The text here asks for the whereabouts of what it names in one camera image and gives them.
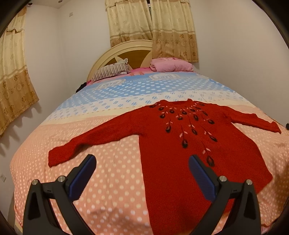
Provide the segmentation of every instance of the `polka dot bed sheet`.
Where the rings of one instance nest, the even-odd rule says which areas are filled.
[[[87,154],[93,154],[97,168],[80,199],[74,202],[84,221],[100,235],[153,234],[137,135],[91,146],[52,168],[48,166],[48,152],[125,112],[163,99],[188,98],[227,105],[272,121],[235,91],[198,73],[134,73],[98,81],[63,102],[14,155],[10,168],[15,185],[16,221],[23,225],[26,197],[33,179],[42,183],[54,181],[67,175]],[[262,224],[266,227],[280,215],[289,195],[289,132],[281,125],[281,135],[241,124],[235,126],[257,144],[273,175],[273,180],[258,194]],[[61,228],[70,233],[57,204],[51,203]],[[222,229],[226,219],[225,214],[214,233]]]

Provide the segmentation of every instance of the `silver screw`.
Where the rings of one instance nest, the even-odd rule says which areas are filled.
[[[33,185],[37,185],[37,184],[38,184],[38,179],[33,180],[33,181],[32,181],[32,184],[33,184]]]
[[[246,184],[248,184],[248,185],[252,185],[252,184],[253,184],[253,181],[250,180],[250,179],[247,179],[247,180],[246,180]]]
[[[226,181],[227,181],[227,177],[224,176],[224,175],[221,175],[221,176],[219,177],[219,180],[220,180],[221,182],[226,182]]]
[[[63,182],[65,180],[65,176],[59,176],[57,179],[59,182]]]

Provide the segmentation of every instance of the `wall socket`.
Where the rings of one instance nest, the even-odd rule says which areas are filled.
[[[2,173],[0,173],[0,179],[1,179],[3,182],[5,182],[6,177],[5,177]]]

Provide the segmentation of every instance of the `red dress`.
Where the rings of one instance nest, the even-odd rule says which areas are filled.
[[[146,202],[154,235],[192,230],[210,206],[188,168],[197,154],[230,181],[252,179],[260,192],[271,180],[257,145],[232,123],[279,132],[256,114],[187,100],[161,100],[120,115],[49,152],[49,166],[71,159],[83,145],[139,135]]]

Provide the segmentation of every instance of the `beige curtain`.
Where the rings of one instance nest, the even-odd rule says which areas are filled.
[[[26,8],[8,25],[0,38],[0,136],[39,99],[24,60],[23,39]]]
[[[146,0],[105,0],[110,29],[110,44],[152,40],[151,15]]]
[[[153,58],[176,57],[198,62],[189,0],[151,0]]]

